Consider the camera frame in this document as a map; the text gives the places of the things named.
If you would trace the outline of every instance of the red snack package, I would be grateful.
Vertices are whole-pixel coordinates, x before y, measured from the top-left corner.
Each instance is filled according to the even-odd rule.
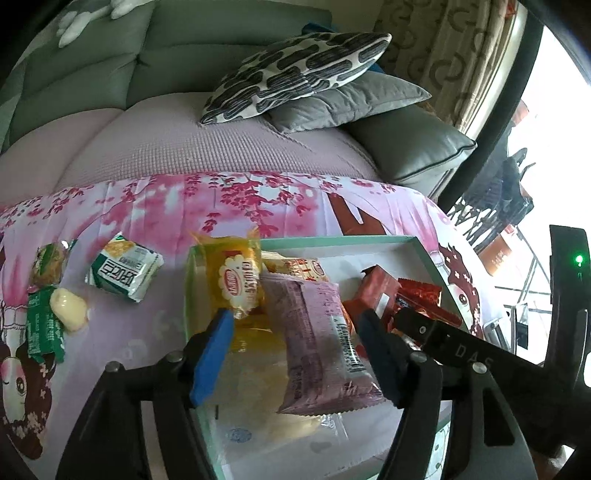
[[[433,303],[438,307],[441,306],[442,288],[439,285],[423,283],[416,280],[410,280],[408,278],[399,278],[398,282],[400,283],[401,293],[411,294],[426,300],[429,303]]]
[[[343,307],[353,319],[360,313],[360,306],[364,307],[362,310],[372,309],[382,319],[384,326],[387,326],[392,317],[400,283],[379,265],[366,268],[363,273],[365,276],[353,298],[357,301],[356,307],[353,307],[351,300],[344,301]]]
[[[397,311],[403,309],[404,307],[410,307],[413,310],[416,310],[417,312],[429,317],[430,319],[439,320],[441,322],[448,323],[457,328],[462,326],[463,320],[460,317],[454,315],[453,313],[450,313],[447,310],[443,310],[441,307],[433,303],[429,303],[415,295],[399,292],[396,296],[396,302],[394,306],[394,311],[392,313],[392,319],[388,324],[389,332],[396,328],[396,324],[394,322],[394,314],[396,314]]]

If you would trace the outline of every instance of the sofa cushion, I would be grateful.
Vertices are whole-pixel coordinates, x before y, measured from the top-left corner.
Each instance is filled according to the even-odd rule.
[[[418,176],[459,166],[476,142],[416,105],[362,118],[344,128],[376,162],[385,181],[411,186]]]
[[[426,100],[421,87],[385,73],[365,72],[339,88],[291,100],[267,115],[279,132],[338,127],[366,116],[377,115]]]
[[[331,20],[326,10],[262,0],[158,0],[116,20],[95,19],[64,48],[52,36],[11,72],[0,90],[0,106],[11,101],[2,107],[2,130],[6,121],[10,128],[0,145],[6,150],[71,113],[211,92],[246,56],[298,35],[308,22]]]
[[[341,87],[372,66],[391,39],[390,34],[311,33],[274,43],[222,79],[201,123],[250,118],[289,100]]]
[[[135,55],[126,54],[76,70],[35,95],[21,97],[14,112],[10,141],[71,113],[97,108],[125,109]]]
[[[253,45],[188,44],[143,51],[129,86],[127,105],[171,92],[211,92],[220,78],[260,49]]]

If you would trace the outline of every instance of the snack wrapper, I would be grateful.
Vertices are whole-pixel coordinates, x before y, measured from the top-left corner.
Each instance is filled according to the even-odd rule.
[[[54,353],[56,362],[64,361],[64,332],[61,322],[51,311],[50,298],[56,288],[41,288],[29,294],[27,309],[28,353],[42,364],[43,355]]]
[[[396,297],[396,305],[392,315],[395,315],[397,311],[403,309],[404,307],[410,307],[413,310],[416,310],[417,312],[429,317],[430,319],[446,322],[457,328],[461,327],[463,323],[463,320],[460,317],[442,309],[438,305],[425,301],[421,297],[417,297],[409,293],[399,292]],[[394,321],[394,317],[392,317],[390,323],[388,324],[388,331],[391,332],[395,328],[396,323]]]
[[[29,285],[33,290],[56,286],[61,282],[70,251],[75,243],[76,241],[54,242],[37,249],[29,279]]]
[[[193,236],[204,260],[212,317],[222,308],[231,310],[236,320],[246,320],[262,303],[258,286],[262,268],[258,230],[251,231],[247,238]],[[236,326],[256,325],[241,321]]]
[[[328,281],[322,265],[317,258],[264,258],[263,262],[271,273],[293,275],[303,280]]]
[[[289,383],[278,413],[340,413],[384,401],[351,344],[337,285],[273,273],[261,283],[287,344]]]
[[[355,304],[374,310],[386,327],[392,317],[400,283],[379,265],[366,268],[363,273],[365,276],[353,298],[357,301]],[[353,318],[361,313],[358,311],[359,307],[355,308],[351,300],[344,301],[343,305]]]
[[[441,292],[443,289],[439,285],[409,280],[408,278],[399,278],[398,283],[400,283],[401,293],[411,294],[438,307],[441,306]]]
[[[162,265],[161,254],[126,239],[119,232],[92,262],[86,283],[140,302]]]

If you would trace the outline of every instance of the gray pillow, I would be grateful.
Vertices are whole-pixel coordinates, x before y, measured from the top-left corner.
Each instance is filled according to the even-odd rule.
[[[375,63],[390,40],[389,33],[311,33],[271,44],[221,80],[200,122],[250,118],[352,82]]]
[[[362,118],[345,125],[373,157],[382,178],[408,185],[417,177],[443,175],[459,166],[476,142],[416,105]]]
[[[405,80],[378,72],[365,72],[342,87],[284,103],[267,112],[279,132],[290,134],[315,128],[338,127],[388,112],[431,95]]]

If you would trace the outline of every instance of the wall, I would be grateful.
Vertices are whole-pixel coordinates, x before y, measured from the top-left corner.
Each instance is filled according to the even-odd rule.
[[[287,4],[324,8],[333,14],[339,31],[373,31],[384,0],[273,0]]]

